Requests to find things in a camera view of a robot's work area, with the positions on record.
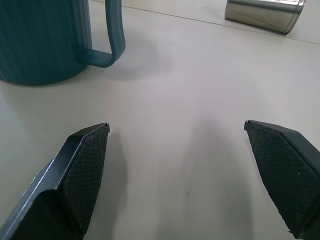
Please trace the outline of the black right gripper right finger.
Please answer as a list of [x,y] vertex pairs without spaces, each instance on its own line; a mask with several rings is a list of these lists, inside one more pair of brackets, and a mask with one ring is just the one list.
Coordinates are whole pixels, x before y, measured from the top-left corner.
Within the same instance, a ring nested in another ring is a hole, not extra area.
[[320,238],[320,152],[298,131],[244,124],[262,182],[290,233]]

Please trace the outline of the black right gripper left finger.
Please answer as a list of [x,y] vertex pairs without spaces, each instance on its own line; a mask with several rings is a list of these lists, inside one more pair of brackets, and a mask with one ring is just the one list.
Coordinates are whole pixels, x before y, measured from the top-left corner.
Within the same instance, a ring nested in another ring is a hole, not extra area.
[[70,135],[0,228],[2,240],[82,240],[102,182],[110,126]]

